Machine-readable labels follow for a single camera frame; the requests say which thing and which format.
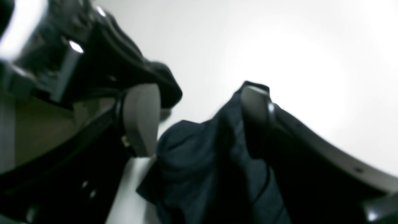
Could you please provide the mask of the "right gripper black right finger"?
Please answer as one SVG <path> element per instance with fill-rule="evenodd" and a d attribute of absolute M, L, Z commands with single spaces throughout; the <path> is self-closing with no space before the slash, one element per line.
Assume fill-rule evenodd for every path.
<path fill-rule="evenodd" d="M 273 103 L 241 93 L 247 149 L 275 174 L 293 224 L 396 224 L 397 177 L 343 152 Z"/>

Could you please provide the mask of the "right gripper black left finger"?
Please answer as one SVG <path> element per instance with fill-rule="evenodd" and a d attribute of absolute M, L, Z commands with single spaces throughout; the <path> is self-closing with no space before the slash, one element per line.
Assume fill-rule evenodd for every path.
<path fill-rule="evenodd" d="M 155 154 L 156 84 L 136 85 L 72 138 L 1 174 L 1 215 L 17 224 L 104 224 L 125 165 Z"/>

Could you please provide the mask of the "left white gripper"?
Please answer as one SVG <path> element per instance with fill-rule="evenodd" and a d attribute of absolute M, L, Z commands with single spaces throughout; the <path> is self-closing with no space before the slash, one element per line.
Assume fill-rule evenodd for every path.
<path fill-rule="evenodd" d="M 115 17 L 91 0 L 1 1 L 1 90 L 63 107 L 157 84 L 161 107 L 183 92 L 171 70 L 146 59 Z"/>

